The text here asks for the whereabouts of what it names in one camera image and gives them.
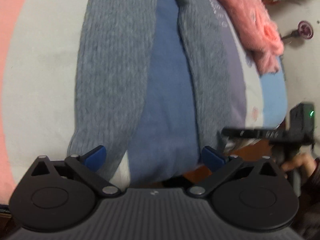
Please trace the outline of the person right hand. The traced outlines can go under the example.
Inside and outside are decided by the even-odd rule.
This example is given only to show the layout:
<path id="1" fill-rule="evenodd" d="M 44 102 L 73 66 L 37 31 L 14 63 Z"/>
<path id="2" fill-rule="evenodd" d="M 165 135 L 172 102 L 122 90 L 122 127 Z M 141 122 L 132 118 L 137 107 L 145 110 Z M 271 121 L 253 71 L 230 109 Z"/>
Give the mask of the person right hand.
<path id="1" fill-rule="evenodd" d="M 317 162 L 313 159 L 310 153 L 299 153 L 295 155 L 291 160 L 284 162 L 281 165 L 281 169 L 284 172 L 289 172 L 294 169 L 301 168 L 302 174 L 309 178 L 316 170 Z"/>

